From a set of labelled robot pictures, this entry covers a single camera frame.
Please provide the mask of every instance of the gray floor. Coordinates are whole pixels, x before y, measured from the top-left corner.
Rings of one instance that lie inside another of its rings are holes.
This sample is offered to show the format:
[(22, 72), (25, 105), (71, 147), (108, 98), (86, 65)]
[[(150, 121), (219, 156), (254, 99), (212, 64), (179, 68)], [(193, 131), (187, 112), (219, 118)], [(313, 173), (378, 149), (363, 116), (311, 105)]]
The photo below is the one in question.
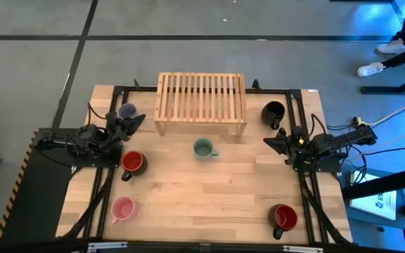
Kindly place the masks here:
[[(90, 0), (0, 0), (0, 34), (80, 34)], [(389, 4), (329, 0), (105, 0), (90, 34), (393, 35), (401, 29)], [(263, 87), (318, 89), (329, 124), (353, 116), (373, 121), (400, 108), (405, 96), (363, 96), (363, 85), (399, 86), (405, 65), (365, 79), (356, 69), (389, 56), (378, 42), (88, 41), (62, 127), (85, 118), (95, 84), (155, 86), (158, 72), (242, 72)], [(76, 41), (0, 41), (0, 220), (26, 145), (51, 123)], [(376, 128), (379, 143), (405, 133), (405, 112)], [(405, 146), (405, 139), (388, 148)], [(405, 151), (368, 158), (368, 165), (405, 170)], [(402, 232), (350, 221), (361, 245), (405, 249)]]

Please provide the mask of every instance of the red mug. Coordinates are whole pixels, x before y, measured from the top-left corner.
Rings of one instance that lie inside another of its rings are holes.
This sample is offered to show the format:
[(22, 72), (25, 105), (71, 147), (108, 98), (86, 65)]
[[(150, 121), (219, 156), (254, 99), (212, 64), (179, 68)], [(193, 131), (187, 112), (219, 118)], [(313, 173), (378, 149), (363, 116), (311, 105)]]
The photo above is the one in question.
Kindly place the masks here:
[(137, 151), (129, 151), (123, 156), (124, 173), (121, 177), (123, 181), (128, 181), (132, 176), (142, 175), (148, 166), (146, 157)]
[(274, 239), (279, 240), (284, 231), (290, 231), (296, 227), (298, 215), (292, 207), (277, 204), (268, 211), (268, 222), (273, 227)]

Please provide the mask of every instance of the wooden table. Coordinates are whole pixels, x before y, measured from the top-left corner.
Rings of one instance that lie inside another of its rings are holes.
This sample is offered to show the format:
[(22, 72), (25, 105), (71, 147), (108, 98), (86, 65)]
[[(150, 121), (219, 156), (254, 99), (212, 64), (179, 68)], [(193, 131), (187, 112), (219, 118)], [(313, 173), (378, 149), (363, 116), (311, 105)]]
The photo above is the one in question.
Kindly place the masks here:
[[(113, 86), (95, 86), (91, 104), (98, 114), (108, 111)], [(123, 152), (137, 150), (148, 158), (148, 170), (129, 182), (121, 180), (123, 168), (115, 170), (109, 208), (117, 197), (129, 196), (139, 206), (135, 219), (111, 224), (108, 210), (103, 237), (117, 240), (176, 241), (176, 242), (237, 242), (264, 244), (307, 244), (302, 199), (297, 174), (285, 165), (284, 155), (278, 155), (263, 142), (275, 136), (260, 121), (262, 108), (277, 100), (286, 105), (284, 95), (247, 94), (248, 125), (241, 138), (235, 129), (210, 125), (173, 125), (159, 136), (153, 122), (155, 92), (129, 92), (133, 103), (146, 119)], [(307, 116), (315, 113), (324, 123), (318, 91), (303, 90)], [(299, 115), (295, 111), (297, 124)], [(105, 122), (92, 117), (94, 124)], [(290, 120), (285, 114), (281, 126), (290, 132)], [(321, 133), (316, 125), (315, 133)], [(220, 156), (209, 162), (195, 161), (193, 143), (197, 138), (210, 139)], [(86, 209), (95, 169), (83, 169), (71, 180), (57, 235), (66, 233)], [(318, 173), (323, 208), (335, 227), (351, 240), (349, 224), (340, 185), (329, 173)], [(299, 215), (297, 226), (274, 240), (266, 221), (268, 209), (283, 203), (295, 208)], [(96, 234), (99, 210), (94, 215), (91, 235)], [(312, 210), (315, 238), (319, 241), (319, 226)]]

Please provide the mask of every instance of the metal bracket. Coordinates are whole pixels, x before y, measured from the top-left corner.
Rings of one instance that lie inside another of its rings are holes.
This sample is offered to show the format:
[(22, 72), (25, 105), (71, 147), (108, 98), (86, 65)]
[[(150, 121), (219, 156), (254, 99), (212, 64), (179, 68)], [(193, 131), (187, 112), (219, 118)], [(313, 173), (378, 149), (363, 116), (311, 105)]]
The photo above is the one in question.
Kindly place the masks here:
[(256, 91), (260, 91), (262, 89), (260, 88), (259, 81), (257, 81), (257, 79), (254, 79), (254, 81), (252, 82), (252, 88), (256, 89)]
[(300, 89), (290, 89), (290, 94), (293, 95), (298, 100), (302, 99), (302, 94), (301, 94)]
[(95, 249), (119, 249), (127, 247), (127, 242), (94, 242), (89, 243), (89, 250)]
[(322, 248), (314, 247), (299, 247), (299, 246), (283, 246), (284, 252), (297, 252), (297, 253), (323, 253)]
[(135, 78), (134, 78), (134, 86), (137, 91), (140, 91), (140, 85)]
[(212, 244), (208, 242), (200, 243), (200, 252), (211, 252)]
[(115, 87), (113, 88), (113, 93), (112, 93), (112, 95), (114, 95), (114, 96), (121, 95), (121, 94), (123, 93), (123, 91), (124, 91), (124, 86), (115, 86)]

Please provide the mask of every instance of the white sneaker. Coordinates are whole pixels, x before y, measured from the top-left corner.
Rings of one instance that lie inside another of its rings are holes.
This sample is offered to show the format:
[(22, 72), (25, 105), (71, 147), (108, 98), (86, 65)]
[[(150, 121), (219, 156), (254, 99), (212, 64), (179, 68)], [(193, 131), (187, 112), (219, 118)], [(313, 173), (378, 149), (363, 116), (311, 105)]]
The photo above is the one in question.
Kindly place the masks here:
[(381, 53), (402, 53), (405, 51), (405, 45), (402, 39), (398, 39), (388, 44), (379, 45), (376, 50)]
[(357, 70), (357, 75), (359, 77), (367, 77), (383, 71), (384, 68), (385, 67), (382, 63), (371, 63), (370, 65), (360, 67)]

